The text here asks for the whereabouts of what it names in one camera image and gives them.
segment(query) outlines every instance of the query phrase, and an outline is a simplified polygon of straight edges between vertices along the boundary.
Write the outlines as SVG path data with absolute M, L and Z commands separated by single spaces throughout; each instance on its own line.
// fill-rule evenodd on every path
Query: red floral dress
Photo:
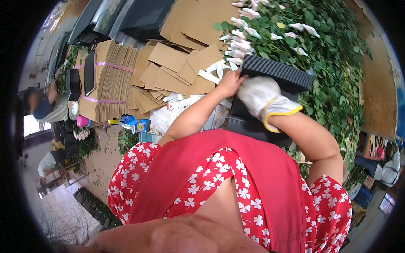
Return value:
M 130 209 L 134 208 L 134 200 L 149 164 L 159 150 L 157 144 L 138 143 L 125 154 L 113 174 L 107 194 L 108 204 L 124 225 L 129 223 Z M 232 176 L 245 234 L 270 250 L 268 225 L 256 185 L 242 158 L 227 147 L 207 157 L 196 168 L 163 218 L 195 213 L 219 185 Z M 327 176 L 318 179 L 310 187 L 302 179 L 301 187 L 308 193 L 304 200 L 307 213 L 305 253 L 337 253 L 349 231 L 352 217 L 351 202 L 346 191 Z

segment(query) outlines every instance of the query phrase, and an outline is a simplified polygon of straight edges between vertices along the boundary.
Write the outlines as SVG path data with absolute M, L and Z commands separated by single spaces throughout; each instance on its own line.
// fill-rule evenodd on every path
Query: red apron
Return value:
M 197 167 L 220 148 L 234 149 L 252 175 L 269 226 L 271 250 L 303 252 L 306 230 L 301 175 L 279 147 L 225 130 L 209 130 L 165 144 L 149 166 L 129 214 L 130 223 L 161 219 Z

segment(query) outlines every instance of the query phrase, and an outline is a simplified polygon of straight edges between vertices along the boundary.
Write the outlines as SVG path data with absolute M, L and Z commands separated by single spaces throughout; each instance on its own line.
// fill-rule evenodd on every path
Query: blue shirt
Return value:
M 39 103 L 38 107 L 34 110 L 34 117 L 36 119 L 43 119 L 53 110 L 52 105 L 49 103 L 48 97 L 44 97 Z

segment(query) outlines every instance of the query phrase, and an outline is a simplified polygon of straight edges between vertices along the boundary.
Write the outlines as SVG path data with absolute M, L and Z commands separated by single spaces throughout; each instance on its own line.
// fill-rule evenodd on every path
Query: white glove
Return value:
M 275 133 L 280 133 L 280 131 L 268 123 L 270 116 L 291 115 L 303 108 L 297 102 L 281 95 L 277 82 L 270 77 L 246 79 L 239 88 L 238 97 L 249 112 L 263 122 L 268 131 Z

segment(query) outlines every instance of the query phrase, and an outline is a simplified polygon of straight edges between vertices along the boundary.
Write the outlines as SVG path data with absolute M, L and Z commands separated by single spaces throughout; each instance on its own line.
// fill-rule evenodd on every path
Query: worker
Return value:
M 38 173 L 41 177 L 44 177 L 49 181 L 48 176 L 53 174 L 56 171 L 56 164 L 59 162 L 60 164 L 65 164 L 65 150 L 64 149 L 57 149 L 56 151 L 49 151 L 46 153 L 44 158 L 41 160 L 38 166 Z
M 381 181 L 381 183 L 388 187 L 394 186 L 402 171 L 398 146 L 396 147 L 393 159 L 386 163 L 367 159 L 360 155 L 356 155 L 354 163 L 363 166 L 369 176 L 377 181 Z
M 23 102 L 27 113 L 33 115 L 38 122 L 53 123 L 77 118 L 68 109 L 67 95 L 58 94 L 55 78 L 52 79 L 46 94 L 36 87 L 27 88 L 24 92 Z
M 157 143 L 140 142 L 118 164 L 108 205 L 124 226 L 75 252 L 338 252 L 351 202 L 328 130 L 298 112 L 272 79 L 238 92 L 266 128 L 283 131 L 313 162 L 307 181 L 279 147 L 225 130 L 200 132 L 247 77 L 228 72 Z

